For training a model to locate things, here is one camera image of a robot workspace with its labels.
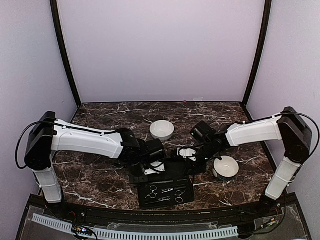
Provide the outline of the black zippered tool case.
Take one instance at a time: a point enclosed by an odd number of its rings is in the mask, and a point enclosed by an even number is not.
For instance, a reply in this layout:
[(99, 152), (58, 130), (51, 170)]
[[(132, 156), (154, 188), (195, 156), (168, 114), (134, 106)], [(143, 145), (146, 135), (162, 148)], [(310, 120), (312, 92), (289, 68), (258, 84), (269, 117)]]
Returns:
[(190, 177), (205, 173), (207, 165), (193, 168), (190, 160), (167, 158), (164, 172), (151, 175), (137, 185), (139, 207), (142, 210), (172, 207), (195, 200), (194, 181)]

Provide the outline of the silver thinning scissors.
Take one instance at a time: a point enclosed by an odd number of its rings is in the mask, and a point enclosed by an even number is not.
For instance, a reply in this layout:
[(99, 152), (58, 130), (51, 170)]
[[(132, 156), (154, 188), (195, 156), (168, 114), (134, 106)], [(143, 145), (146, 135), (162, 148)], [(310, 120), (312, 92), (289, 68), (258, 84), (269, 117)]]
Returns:
[[(184, 199), (182, 198), (182, 195), (185, 193), (186, 191), (182, 191), (182, 190), (177, 190), (173, 196), (174, 200), (176, 203), (181, 204), (184, 202)], [(165, 202), (165, 201), (170, 201), (171, 197), (170, 196), (165, 196), (165, 197), (161, 197), (158, 199), (159, 202)]]

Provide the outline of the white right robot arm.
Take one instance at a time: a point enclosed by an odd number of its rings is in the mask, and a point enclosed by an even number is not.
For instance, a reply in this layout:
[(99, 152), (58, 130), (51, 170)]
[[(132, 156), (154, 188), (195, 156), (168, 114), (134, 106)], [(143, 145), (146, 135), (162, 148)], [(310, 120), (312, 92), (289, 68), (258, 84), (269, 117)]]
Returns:
[(281, 148), (283, 155), (276, 162), (275, 173), (262, 195), (264, 199), (255, 205), (255, 213), (266, 217), (274, 210), (274, 201), (295, 180), (319, 146), (319, 141), (313, 143), (313, 131), (307, 122), (311, 122), (317, 132), (320, 130), (314, 119), (291, 106), (272, 116), (235, 122), (221, 130), (215, 130), (200, 121), (190, 132), (199, 144), (179, 147), (176, 155), (187, 160), (187, 171), (193, 173), (196, 168), (229, 148), (261, 143), (265, 144), (272, 158), (276, 157), (272, 147)]

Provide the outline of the silver hair cutting scissors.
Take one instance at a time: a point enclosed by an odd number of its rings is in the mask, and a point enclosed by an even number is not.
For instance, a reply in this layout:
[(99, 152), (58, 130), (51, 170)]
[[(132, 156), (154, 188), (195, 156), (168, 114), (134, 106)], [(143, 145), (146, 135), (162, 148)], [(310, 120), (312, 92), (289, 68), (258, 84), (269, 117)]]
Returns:
[[(149, 190), (150, 190), (150, 193), (145, 197), (145, 199), (155, 199), (156, 198), (156, 196), (159, 194), (158, 193), (158, 188), (157, 188), (157, 186), (156, 185), (151, 185), (150, 187), (149, 187)], [(165, 193), (169, 193), (169, 192), (171, 192), (171, 191), (173, 191), (174, 190), (174, 188), (173, 187), (171, 187), (171, 188), (166, 188), (166, 189), (161, 189), (160, 190), (160, 194), (165, 194)]]

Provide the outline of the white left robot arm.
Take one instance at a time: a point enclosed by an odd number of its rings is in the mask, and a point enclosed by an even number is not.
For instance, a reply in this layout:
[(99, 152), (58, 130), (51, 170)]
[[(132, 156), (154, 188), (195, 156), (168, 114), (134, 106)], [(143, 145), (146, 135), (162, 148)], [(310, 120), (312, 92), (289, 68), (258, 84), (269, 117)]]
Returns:
[(24, 166), (33, 171), (45, 200), (60, 218), (67, 218), (70, 206), (64, 202), (64, 194), (53, 167), (53, 156), (57, 151), (71, 151), (118, 159), (134, 177), (165, 172), (164, 146), (159, 139), (145, 141), (137, 138), (127, 128), (102, 130), (71, 124), (56, 118), (47, 111), (39, 121), (28, 125), (23, 134), (29, 132), (24, 155)]

